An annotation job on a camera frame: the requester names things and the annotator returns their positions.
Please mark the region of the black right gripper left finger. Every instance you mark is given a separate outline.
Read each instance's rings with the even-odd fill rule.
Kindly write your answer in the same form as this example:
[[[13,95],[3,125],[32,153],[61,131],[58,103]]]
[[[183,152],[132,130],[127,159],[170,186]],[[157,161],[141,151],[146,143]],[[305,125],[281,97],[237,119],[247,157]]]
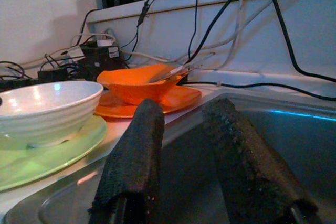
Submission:
[[[162,108],[145,99],[106,158],[89,223],[158,223]]]

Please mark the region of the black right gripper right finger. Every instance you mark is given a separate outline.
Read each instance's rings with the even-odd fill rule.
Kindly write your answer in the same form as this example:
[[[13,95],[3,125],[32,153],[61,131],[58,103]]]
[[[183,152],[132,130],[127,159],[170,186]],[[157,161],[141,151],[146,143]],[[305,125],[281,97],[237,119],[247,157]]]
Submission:
[[[202,110],[230,223],[321,223],[282,156],[226,97]]]

